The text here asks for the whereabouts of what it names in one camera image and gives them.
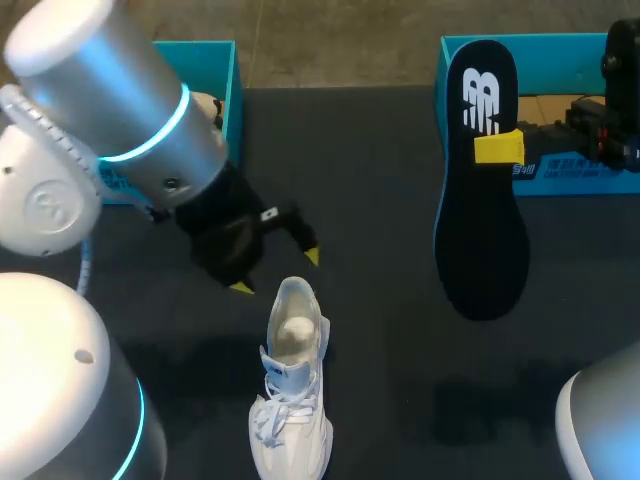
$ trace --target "white cable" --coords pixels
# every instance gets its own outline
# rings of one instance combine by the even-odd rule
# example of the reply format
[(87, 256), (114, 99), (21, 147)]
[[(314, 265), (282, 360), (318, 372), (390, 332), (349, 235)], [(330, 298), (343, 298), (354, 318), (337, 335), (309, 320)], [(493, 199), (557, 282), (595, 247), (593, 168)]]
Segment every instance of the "white cable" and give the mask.
[(78, 286), (76, 292), (83, 297), (89, 289), (89, 280), (91, 279), (91, 264), (93, 262), (93, 252), (91, 250), (91, 238), (87, 237), (82, 241), (81, 259), (80, 259), (80, 275), (78, 276)]

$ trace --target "black mat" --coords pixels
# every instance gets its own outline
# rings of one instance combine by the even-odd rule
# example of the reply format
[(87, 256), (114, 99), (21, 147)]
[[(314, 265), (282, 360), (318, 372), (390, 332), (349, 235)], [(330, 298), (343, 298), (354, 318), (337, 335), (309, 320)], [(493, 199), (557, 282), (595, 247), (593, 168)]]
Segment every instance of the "black mat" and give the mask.
[[(258, 345), (292, 274), (311, 282), (332, 322), (326, 478), (567, 480), (558, 391), (640, 338), (640, 197), (521, 199), (532, 248), (524, 295), (501, 320), (463, 320), (432, 257), (443, 176), (432, 95), (247, 92), (249, 178), (272, 200), (292, 186), (322, 245), (315, 270), (286, 235), (270, 238), (253, 297), (190, 266), (173, 226), (104, 213), (89, 297), (164, 419), (168, 480), (257, 478), (247, 415), (262, 388)], [(0, 265), (71, 282), (76, 260), (3, 253)]]

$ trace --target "robotic arm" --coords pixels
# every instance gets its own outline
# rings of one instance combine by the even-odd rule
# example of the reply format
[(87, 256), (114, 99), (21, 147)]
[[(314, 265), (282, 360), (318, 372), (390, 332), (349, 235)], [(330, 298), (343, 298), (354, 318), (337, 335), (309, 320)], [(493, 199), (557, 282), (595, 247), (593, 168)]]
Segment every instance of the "robotic arm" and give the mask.
[[(116, 0), (42, 0), (11, 32), (4, 57), (21, 88), (0, 93), (14, 123), (0, 139), (0, 202), (13, 207), (0, 214), (3, 246), (43, 256), (71, 248), (106, 197), (155, 221), (174, 216), (196, 263), (226, 286), (250, 283), (271, 229), (287, 229), (308, 255), (317, 248), (297, 208), (266, 209), (187, 85)], [(141, 197), (109, 190), (100, 162)]]

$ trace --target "black machine part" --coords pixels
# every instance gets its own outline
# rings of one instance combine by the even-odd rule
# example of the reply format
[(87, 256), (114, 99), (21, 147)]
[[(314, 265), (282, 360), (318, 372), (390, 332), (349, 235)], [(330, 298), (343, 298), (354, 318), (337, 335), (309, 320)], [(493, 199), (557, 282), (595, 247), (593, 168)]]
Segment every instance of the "black machine part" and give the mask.
[(615, 22), (602, 57), (605, 105), (581, 98), (566, 121), (518, 126), (526, 157), (575, 151), (612, 170), (640, 172), (640, 19)]

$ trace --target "silver robot cylinder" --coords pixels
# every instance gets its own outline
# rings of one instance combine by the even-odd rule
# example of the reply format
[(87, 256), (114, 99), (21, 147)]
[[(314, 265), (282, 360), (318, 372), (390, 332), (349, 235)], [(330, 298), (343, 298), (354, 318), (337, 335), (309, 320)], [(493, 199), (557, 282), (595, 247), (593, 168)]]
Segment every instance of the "silver robot cylinder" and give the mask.
[(115, 0), (42, 0), (9, 35), (25, 93), (156, 206), (210, 185), (226, 146)]
[(162, 480), (162, 426), (93, 307), (0, 274), (0, 478)]

